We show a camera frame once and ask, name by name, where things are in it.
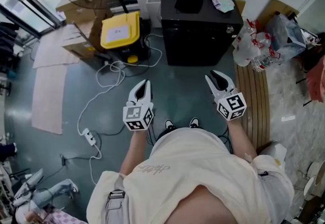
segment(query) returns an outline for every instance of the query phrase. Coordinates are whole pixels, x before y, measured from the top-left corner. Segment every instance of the white t-shirt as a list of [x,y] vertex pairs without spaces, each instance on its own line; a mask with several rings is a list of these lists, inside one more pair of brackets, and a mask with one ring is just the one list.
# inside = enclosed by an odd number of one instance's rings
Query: white t-shirt
[[[260,155],[249,163],[231,155],[222,141],[210,132],[189,128],[175,130],[155,144],[148,160],[124,177],[129,222],[163,224],[180,200],[203,185],[223,202],[238,223],[271,223],[271,219],[276,223],[277,218],[283,220],[285,216],[272,212],[277,207],[272,202],[270,207],[261,184],[263,180],[258,175],[264,171],[280,180],[276,185],[288,198],[284,202],[288,209],[294,190],[273,158]],[[118,177],[115,172],[101,175],[87,208],[89,224],[104,223],[107,197]]]
[[33,200],[30,200],[29,202],[26,202],[25,204],[19,206],[16,210],[16,220],[19,224],[29,224],[29,222],[26,220],[25,214],[29,213],[30,211],[35,212],[36,214],[39,212],[39,208],[33,202]]

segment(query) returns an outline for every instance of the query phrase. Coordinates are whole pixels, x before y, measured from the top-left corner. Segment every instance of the black safe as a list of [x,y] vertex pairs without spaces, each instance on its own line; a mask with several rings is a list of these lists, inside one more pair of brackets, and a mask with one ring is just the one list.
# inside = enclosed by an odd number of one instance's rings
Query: black safe
[[235,3],[234,9],[223,13],[211,0],[203,0],[198,14],[175,9],[177,0],[161,0],[161,25],[167,61],[175,66],[216,65],[243,26]]

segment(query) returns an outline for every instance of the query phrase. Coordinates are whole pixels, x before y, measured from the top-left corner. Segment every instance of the white cable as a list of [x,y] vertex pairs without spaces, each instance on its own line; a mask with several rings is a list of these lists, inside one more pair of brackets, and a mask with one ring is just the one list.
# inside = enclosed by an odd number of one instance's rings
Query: white cable
[[90,167],[90,176],[91,176],[91,180],[92,180],[92,182],[96,185],[97,183],[95,183],[95,181],[93,180],[93,176],[92,176],[91,159],[97,159],[97,160],[101,159],[101,158],[102,158],[102,153],[101,153],[101,151],[99,150],[99,148],[98,148],[96,145],[94,145],[94,147],[96,147],[96,149],[98,150],[98,153],[99,153],[100,155],[99,155],[99,157],[92,156],[92,157],[89,159],[89,167]]
[[[145,44],[146,44],[146,41],[147,41],[148,36],[152,36],[152,35],[153,35],[153,36],[157,36],[157,37],[163,37],[163,36],[161,36],[161,35],[149,34],[149,35],[147,35],[147,36],[145,37],[145,39],[144,39]],[[115,64],[120,63],[120,64],[125,64],[125,65],[128,65],[128,66],[135,66],[135,67],[150,67],[150,68],[155,67],[155,66],[158,64],[158,62],[160,61],[160,59],[161,59],[161,57],[162,57],[162,55],[163,55],[163,52],[160,51],[159,49],[156,49],[156,48],[150,47],[150,46],[148,46],[148,45],[147,45],[147,47],[150,48],[150,49],[152,49],[152,50],[155,50],[155,51],[160,52],[160,57],[158,58],[158,60],[156,61],[156,63],[155,63],[154,65],[142,65],[142,64],[135,65],[135,64],[131,64],[131,63],[122,62],[122,61],[120,61],[120,60],[117,60],[117,61],[113,62],[112,64],[109,64],[109,63],[105,64],[104,66],[102,66],[102,67],[101,67],[101,68],[96,72],[96,74],[95,74],[95,78],[96,78],[96,81],[97,81],[98,85],[99,85],[100,87],[102,87],[102,88],[108,88],[108,89],[105,90],[105,91],[99,92],[96,96],[94,96],[91,100],[89,100],[89,101],[87,102],[86,106],[84,107],[84,109],[81,111],[81,113],[80,113],[80,115],[79,115],[79,118],[78,118],[78,121],[77,121],[77,131],[78,131],[78,134],[79,134],[80,136],[82,136],[82,133],[81,133],[80,130],[79,130],[79,123],[80,123],[80,120],[81,120],[81,117],[82,117],[83,113],[86,111],[86,109],[88,108],[89,104],[90,104],[92,101],[94,101],[95,99],[97,99],[100,95],[109,92],[111,89],[113,89],[114,87],[116,87],[116,86],[118,86],[119,84],[121,84],[122,81],[125,79],[125,72],[123,71],[123,68],[119,68],[119,67],[115,66]],[[118,72],[118,78],[117,78],[116,83],[113,84],[113,85],[102,85],[102,84],[100,83],[99,79],[98,79],[98,73],[99,73],[103,68],[105,68],[105,67],[108,66],[108,65],[110,66],[110,70],[111,70],[112,72]],[[99,150],[99,148],[98,148],[96,145],[94,145],[94,146],[95,146],[95,148],[98,150],[98,152],[99,152],[100,155],[99,155],[99,157],[92,156],[92,157],[89,159],[89,167],[90,167],[90,176],[91,176],[91,180],[92,180],[92,182],[96,185],[95,181],[93,180],[93,176],[92,176],[91,159],[101,159],[101,158],[102,158],[102,153],[101,153],[101,151]]]

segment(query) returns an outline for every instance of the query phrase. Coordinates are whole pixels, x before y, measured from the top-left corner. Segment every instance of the orange fabric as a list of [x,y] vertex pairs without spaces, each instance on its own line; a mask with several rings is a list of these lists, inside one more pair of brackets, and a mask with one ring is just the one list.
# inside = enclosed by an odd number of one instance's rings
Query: orange fabric
[[312,101],[324,102],[325,93],[325,55],[307,73],[307,85]]

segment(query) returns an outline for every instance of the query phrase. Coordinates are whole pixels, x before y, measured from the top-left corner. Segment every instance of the chair leg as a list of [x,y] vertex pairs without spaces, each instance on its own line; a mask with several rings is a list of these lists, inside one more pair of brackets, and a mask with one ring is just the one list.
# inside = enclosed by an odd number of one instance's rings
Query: chair leg
[[311,101],[311,100],[308,101],[307,103],[305,103],[305,104],[303,105],[303,107],[306,106],[306,105],[308,105],[310,102],[312,102],[312,101]]
[[300,82],[302,82],[302,81],[304,81],[304,80],[306,80],[307,78],[304,78],[304,79],[302,79],[302,80],[298,80],[298,81],[296,81],[296,84],[298,84],[298,83],[300,83]]

